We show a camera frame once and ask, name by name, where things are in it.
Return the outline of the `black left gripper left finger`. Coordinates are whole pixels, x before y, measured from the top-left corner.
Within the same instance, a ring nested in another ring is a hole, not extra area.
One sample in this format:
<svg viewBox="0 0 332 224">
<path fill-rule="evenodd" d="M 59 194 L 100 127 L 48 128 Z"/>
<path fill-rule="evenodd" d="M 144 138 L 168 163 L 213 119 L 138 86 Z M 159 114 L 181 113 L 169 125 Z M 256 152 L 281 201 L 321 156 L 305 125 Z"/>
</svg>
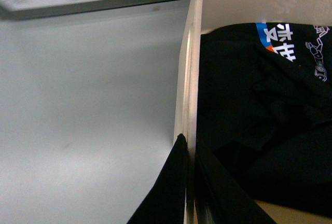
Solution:
<svg viewBox="0 0 332 224">
<path fill-rule="evenodd" d="M 128 223 L 183 223 L 187 171 L 187 142 L 179 134 L 153 187 Z"/>
</svg>

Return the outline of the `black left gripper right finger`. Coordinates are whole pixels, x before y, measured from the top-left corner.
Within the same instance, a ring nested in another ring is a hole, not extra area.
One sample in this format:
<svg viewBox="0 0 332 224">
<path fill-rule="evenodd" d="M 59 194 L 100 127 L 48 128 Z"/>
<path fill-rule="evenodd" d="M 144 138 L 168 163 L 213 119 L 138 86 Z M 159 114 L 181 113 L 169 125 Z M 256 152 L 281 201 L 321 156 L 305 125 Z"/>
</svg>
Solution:
<svg viewBox="0 0 332 224">
<path fill-rule="evenodd" d="M 198 223 L 275 223 L 202 141 L 196 144 L 195 206 Z"/>
</svg>

